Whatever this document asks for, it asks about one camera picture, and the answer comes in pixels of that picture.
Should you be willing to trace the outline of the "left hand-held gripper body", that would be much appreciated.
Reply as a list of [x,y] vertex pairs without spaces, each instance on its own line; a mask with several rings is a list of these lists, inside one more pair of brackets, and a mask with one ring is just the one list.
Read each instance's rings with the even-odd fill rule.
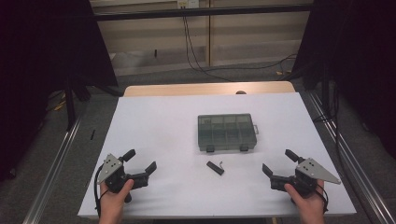
[[149,185],[149,174],[146,172],[140,174],[129,175],[124,171],[124,163],[122,157],[116,158],[109,153],[98,168],[96,173],[96,184],[100,185],[105,182],[108,190],[113,193],[119,193],[124,184],[132,179],[134,181],[133,189],[140,189]]

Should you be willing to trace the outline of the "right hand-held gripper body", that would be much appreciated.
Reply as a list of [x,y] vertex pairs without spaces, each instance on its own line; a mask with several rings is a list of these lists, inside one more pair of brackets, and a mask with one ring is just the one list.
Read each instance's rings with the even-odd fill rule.
[[339,178],[312,158],[304,159],[302,157],[297,157],[293,159],[293,161],[297,163],[294,175],[280,176],[270,172],[271,189],[286,191],[284,186],[290,184],[304,198],[311,196],[316,191],[318,180],[337,185],[341,184]]

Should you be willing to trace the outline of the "black stick with wire loop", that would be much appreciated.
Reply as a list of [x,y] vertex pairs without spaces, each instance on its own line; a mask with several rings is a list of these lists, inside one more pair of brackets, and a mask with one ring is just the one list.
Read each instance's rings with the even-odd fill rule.
[[215,163],[213,163],[212,161],[208,161],[206,163],[206,165],[213,170],[215,173],[217,173],[218,175],[223,175],[224,174],[224,170],[222,168],[220,168],[219,166],[217,166]]

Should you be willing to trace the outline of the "grey transparent organizer box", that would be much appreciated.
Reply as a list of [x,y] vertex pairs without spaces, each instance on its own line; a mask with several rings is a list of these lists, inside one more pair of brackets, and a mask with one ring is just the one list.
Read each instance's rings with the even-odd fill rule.
[[250,114],[200,115],[198,146],[207,153],[220,150],[249,151],[257,145]]

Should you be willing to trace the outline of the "person's left hand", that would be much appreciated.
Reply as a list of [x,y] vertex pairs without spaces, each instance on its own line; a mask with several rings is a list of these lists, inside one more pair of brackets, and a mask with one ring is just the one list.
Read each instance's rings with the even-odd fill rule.
[[108,190],[105,183],[100,184],[100,205],[101,214],[99,224],[121,224],[123,216],[124,199],[134,186],[132,179],[128,180],[119,193]]

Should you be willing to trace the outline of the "person's right hand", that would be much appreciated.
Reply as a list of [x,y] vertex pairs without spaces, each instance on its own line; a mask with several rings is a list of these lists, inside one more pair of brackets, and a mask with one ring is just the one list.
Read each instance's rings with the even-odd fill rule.
[[301,224],[325,224],[322,200],[324,181],[318,180],[317,183],[317,192],[308,198],[303,198],[291,184],[284,185],[298,208]]

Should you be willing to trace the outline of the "black metal stand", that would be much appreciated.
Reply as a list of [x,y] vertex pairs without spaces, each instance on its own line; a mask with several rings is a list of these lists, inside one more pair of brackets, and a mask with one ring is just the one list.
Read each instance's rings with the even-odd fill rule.
[[72,90],[72,83],[69,77],[64,81],[64,95],[67,110],[67,131],[70,131],[76,122],[76,112],[74,107],[74,95]]

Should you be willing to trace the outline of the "wooden table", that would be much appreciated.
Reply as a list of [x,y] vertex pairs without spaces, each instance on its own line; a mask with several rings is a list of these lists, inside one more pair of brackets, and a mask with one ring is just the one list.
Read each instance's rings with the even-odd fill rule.
[[288,81],[256,81],[129,86],[124,92],[124,97],[287,92],[295,92],[293,85]]

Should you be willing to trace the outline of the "black curtain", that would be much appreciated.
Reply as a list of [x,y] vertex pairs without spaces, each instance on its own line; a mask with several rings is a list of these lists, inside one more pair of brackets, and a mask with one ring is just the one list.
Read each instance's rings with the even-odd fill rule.
[[313,0],[292,73],[332,77],[396,160],[396,0]]
[[15,169],[50,94],[118,84],[90,0],[0,0],[0,181]]

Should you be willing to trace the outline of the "black horizontal bar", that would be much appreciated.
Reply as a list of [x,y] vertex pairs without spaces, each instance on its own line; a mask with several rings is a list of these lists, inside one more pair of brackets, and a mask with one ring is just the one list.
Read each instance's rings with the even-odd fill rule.
[[95,21],[126,21],[162,18],[184,18],[201,16],[239,15],[256,13],[289,13],[310,11],[313,4],[271,5],[254,7],[203,7],[187,9],[166,9],[136,12],[94,13]]

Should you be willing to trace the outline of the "aluminium rail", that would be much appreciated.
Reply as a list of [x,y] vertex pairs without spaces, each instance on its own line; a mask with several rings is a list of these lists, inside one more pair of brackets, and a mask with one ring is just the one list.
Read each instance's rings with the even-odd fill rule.
[[35,196],[35,199],[30,206],[30,209],[28,210],[28,213],[22,224],[39,224],[39,221],[50,198],[50,195],[53,191],[55,182],[63,168],[64,160],[77,135],[81,119],[82,116],[78,116],[70,126],[70,129],[66,132],[64,140],[61,143],[61,146],[51,167],[49,168],[46,178],[44,179],[39,189],[39,192]]
[[323,119],[322,123],[335,143],[340,163],[345,165],[352,174],[353,179],[359,186],[370,208],[375,213],[379,223],[396,224],[396,217],[390,212],[385,200],[382,198],[373,182],[369,179],[369,176],[363,171],[362,166],[359,164],[344,136],[338,131],[336,122],[325,114],[325,109],[323,108],[319,96],[312,91],[308,93],[308,96],[319,117]]

